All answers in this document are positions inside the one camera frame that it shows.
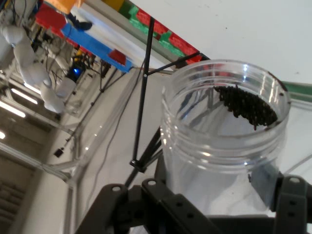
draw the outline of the red block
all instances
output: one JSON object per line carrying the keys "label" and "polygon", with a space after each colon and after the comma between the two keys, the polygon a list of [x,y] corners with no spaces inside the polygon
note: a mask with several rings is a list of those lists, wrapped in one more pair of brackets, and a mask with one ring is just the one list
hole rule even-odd
{"label": "red block", "polygon": [[36,22],[46,29],[51,28],[51,31],[60,38],[64,37],[61,29],[66,24],[65,16],[56,12],[52,7],[42,4],[36,14]]}
{"label": "red block", "polygon": [[[151,21],[151,16],[149,14],[147,14],[145,11],[139,9],[139,11],[136,14],[137,19],[149,26],[150,25],[150,21]],[[159,23],[157,20],[155,20],[154,23],[154,32],[158,33],[158,34],[163,34],[166,33],[168,31],[168,28],[166,28],[164,25],[162,25],[161,23]]]}

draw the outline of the metal pole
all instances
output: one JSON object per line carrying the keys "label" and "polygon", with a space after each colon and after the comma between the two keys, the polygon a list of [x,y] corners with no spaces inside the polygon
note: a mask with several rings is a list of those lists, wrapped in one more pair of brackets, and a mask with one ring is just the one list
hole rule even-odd
{"label": "metal pole", "polygon": [[164,70],[164,69],[166,69],[166,68],[168,68],[168,67],[177,65],[178,63],[184,62],[184,61],[186,61],[186,60],[188,60],[188,59],[191,59],[191,58],[193,58],[193,57],[195,57],[195,56],[197,56],[197,55],[200,55],[200,52],[199,52],[199,51],[196,52],[196,53],[194,53],[194,54],[185,56],[185,57],[183,57],[183,58],[179,58],[177,61],[172,62],[172,63],[169,63],[169,64],[167,64],[167,65],[165,65],[165,66],[162,66],[162,67],[160,67],[160,68],[158,68],[158,69],[152,70],[152,71],[150,71],[147,75],[150,76],[151,74],[154,74],[154,73],[156,73],[156,72],[160,72],[160,71],[162,71],[162,70]]}
{"label": "metal pole", "polygon": [[77,165],[77,161],[68,161],[68,162],[62,162],[59,164],[48,164],[51,168],[57,171],[62,171],[68,168],[75,167]]}
{"label": "metal pole", "polygon": [[34,96],[35,98],[39,99],[39,100],[42,100],[42,97],[40,96],[40,94],[37,94],[36,92],[30,90],[29,88],[25,87],[24,85],[16,82],[15,80],[13,79],[9,79],[9,83],[10,84],[13,84],[14,86],[18,87],[19,89],[22,89],[23,91],[27,92],[28,94],[30,94],[31,96]]}
{"label": "metal pole", "polygon": [[154,18],[151,17],[150,27],[149,27],[148,36],[147,36],[147,45],[146,45],[143,79],[142,79],[142,88],[141,88],[140,104],[139,104],[137,124],[136,124],[136,138],[135,138],[135,145],[134,145],[133,155],[132,155],[133,160],[131,161],[133,164],[135,164],[137,162],[137,150],[138,150],[138,144],[139,144],[139,140],[140,140],[140,131],[141,131],[141,124],[142,124],[145,91],[146,91],[146,85],[147,85],[147,76],[148,76],[148,70],[149,70],[149,66],[150,66],[150,57],[151,57],[151,49],[152,49],[152,42],[153,42],[154,21],[155,21]]}
{"label": "metal pole", "polygon": [[115,68],[115,70],[113,71],[113,73],[111,74],[111,76],[108,78],[107,82],[104,84],[104,87],[100,90],[99,94],[97,95],[96,99],[91,102],[91,106],[89,107],[89,109],[87,110],[87,112],[84,114],[82,120],[79,122],[78,126],[75,128],[75,130],[71,133],[70,137],[68,139],[66,139],[66,143],[64,145],[64,147],[68,144],[68,142],[71,140],[71,138],[76,134],[77,130],[79,129],[79,127],[82,125],[82,123],[84,122],[84,120],[87,118],[88,114],[90,113],[90,111],[92,110],[94,104],[97,102],[97,100],[99,99],[99,97],[104,93],[104,91],[107,88],[107,85],[109,84],[109,82],[111,81],[111,79],[115,76],[116,72],[118,71],[117,68]]}
{"label": "metal pole", "polygon": [[54,121],[36,113],[35,111],[30,110],[27,107],[24,107],[23,105],[17,103],[16,101],[12,101],[12,100],[8,99],[7,97],[1,97],[1,100],[4,101],[5,103],[11,105],[11,106],[14,106],[15,108],[19,109],[20,111],[23,111],[26,114],[29,114],[30,116],[33,116],[33,117],[37,118],[38,120],[41,120],[42,122],[48,123],[48,124],[50,124],[56,128],[62,129],[63,131],[65,131],[69,134],[72,134],[72,132],[73,132],[72,130],[65,128],[64,126],[62,126],[58,123],[55,123]]}
{"label": "metal pole", "polygon": [[41,163],[40,161],[38,161],[37,159],[34,159],[34,158],[16,150],[16,149],[13,149],[10,146],[7,146],[1,142],[0,142],[0,149],[4,152],[10,154],[12,157],[20,159],[23,162],[25,162],[25,163],[27,163],[27,164],[35,167],[35,168],[41,169],[41,170],[43,170],[49,174],[57,176],[58,178],[62,179],[65,182],[70,177],[70,176],[68,176],[67,173],[59,172],[59,171],[55,170],[54,168],[52,168],[51,166],[45,165],[45,164]]}

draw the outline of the yellow block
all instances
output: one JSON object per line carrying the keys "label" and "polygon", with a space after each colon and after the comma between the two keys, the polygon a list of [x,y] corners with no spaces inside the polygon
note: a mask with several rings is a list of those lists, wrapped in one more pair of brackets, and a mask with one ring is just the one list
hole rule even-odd
{"label": "yellow block", "polygon": [[59,11],[69,14],[74,5],[80,7],[84,0],[45,0]]}
{"label": "yellow block", "polygon": [[123,5],[124,0],[102,0],[104,3],[119,11],[121,6]]}

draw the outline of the blue block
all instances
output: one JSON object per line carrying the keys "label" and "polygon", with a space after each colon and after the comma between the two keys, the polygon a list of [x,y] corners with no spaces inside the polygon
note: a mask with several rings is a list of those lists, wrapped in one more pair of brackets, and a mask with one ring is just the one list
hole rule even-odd
{"label": "blue block", "polygon": [[117,61],[113,60],[108,56],[109,53],[112,52],[112,49],[104,45],[102,42],[99,42],[98,40],[94,39],[92,36],[86,34],[83,31],[78,31],[69,23],[67,23],[61,31],[65,35],[65,37],[81,45],[83,48],[87,49],[96,56],[99,56],[105,62],[111,64],[122,72],[129,72],[132,66],[131,61],[127,59],[125,66],[123,66]]}

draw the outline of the jar rim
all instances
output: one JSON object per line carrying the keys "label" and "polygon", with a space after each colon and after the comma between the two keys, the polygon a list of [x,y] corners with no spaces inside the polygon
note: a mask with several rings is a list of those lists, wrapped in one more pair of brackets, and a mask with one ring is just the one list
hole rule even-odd
{"label": "jar rim", "polygon": [[[181,69],[179,69],[177,72],[175,72],[172,75],[172,80],[174,80],[176,77],[180,77],[183,75],[183,73],[185,73],[188,70],[191,70],[193,68],[196,67],[200,67],[203,65],[212,65],[212,64],[241,64],[241,65],[248,65],[249,67],[252,67],[254,69],[257,69],[260,72],[264,72],[267,74],[267,76],[273,78],[274,80],[276,80],[278,82],[278,84],[280,85],[280,87],[285,91],[285,96],[284,98],[287,99],[287,103],[290,103],[290,96],[289,96],[289,92],[286,88],[286,86],[283,84],[283,82],[281,80],[279,80],[276,76],[274,76],[271,72],[257,66],[251,63],[247,63],[247,62],[243,62],[243,61],[238,61],[238,60],[231,60],[231,59],[213,59],[213,60],[206,60],[206,61],[200,61],[188,66],[185,66]],[[165,97],[165,93],[166,93],[166,87],[163,87],[163,91],[162,91],[162,99],[163,99],[163,105],[164,108],[166,109],[167,113],[170,115],[170,117],[177,123],[179,123],[179,125],[183,126],[184,128],[188,129],[191,132],[194,132],[196,134],[200,134],[203,137],[211,137],[213,138],[214,136],[208,134],[208,133],[203,133],[200,132],[198,130],[194,130],[193,128],[189,127],[188,125],[186,125],[185,123],[183,123],[182,121],[180,121],[175,115],[173,115],[172,111],[170,110],[170,107],[168,105],[167,99]],[[261,135],[263,133],[269,133],[271,131],[273,131],[273,129],[275,129],[278,125],[280,125],[281,123],[284,123],[285,121],[288,120],[288,116],[289,116],[289,111],[290,111],[290,105],[287,105],[286,107],[286,111],[285,114],[282,116],[282,118],[279,121],[275,121],[274,123],[272,123],[271,125],[268,125],[266,128],[262,129],[261,131],[257,131],[257,132],[253,132],[253,133],[249,133],[249,134],[243,134],[243,135],[233,135],[233,136],[219,136],[218,138],[226,138],[226,139],[234,139],[234,138],[247,138],[247,137],[255,137],[258,135]]]}

